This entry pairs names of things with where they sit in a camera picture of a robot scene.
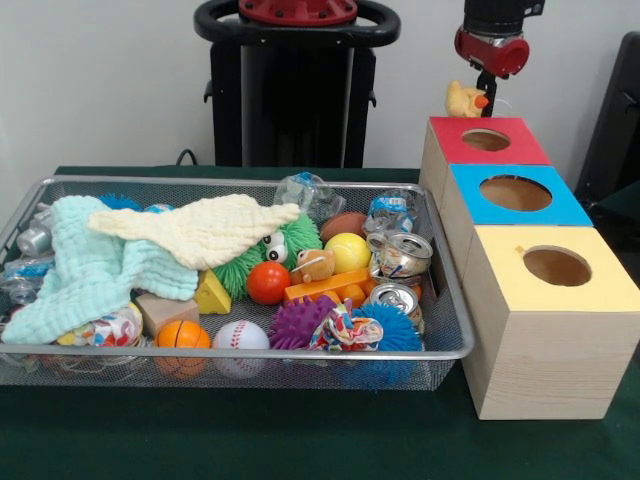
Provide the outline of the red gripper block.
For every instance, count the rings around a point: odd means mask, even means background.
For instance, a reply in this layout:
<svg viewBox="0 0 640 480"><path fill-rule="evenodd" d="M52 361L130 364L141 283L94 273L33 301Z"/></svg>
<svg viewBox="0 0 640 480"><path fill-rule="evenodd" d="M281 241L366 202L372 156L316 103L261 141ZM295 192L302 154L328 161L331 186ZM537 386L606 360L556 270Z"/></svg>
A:
<svg viewBox="0 0 640 480"><path fill-rule="evenodd" d="M529 59L528 42L522 34L504 38L488 37L460 27L455 35L454 47L461 58L481 70L476 88L485 91L488 100L483 116L491 117L497 91L495 76L515 75L524 68Z"/></svg>

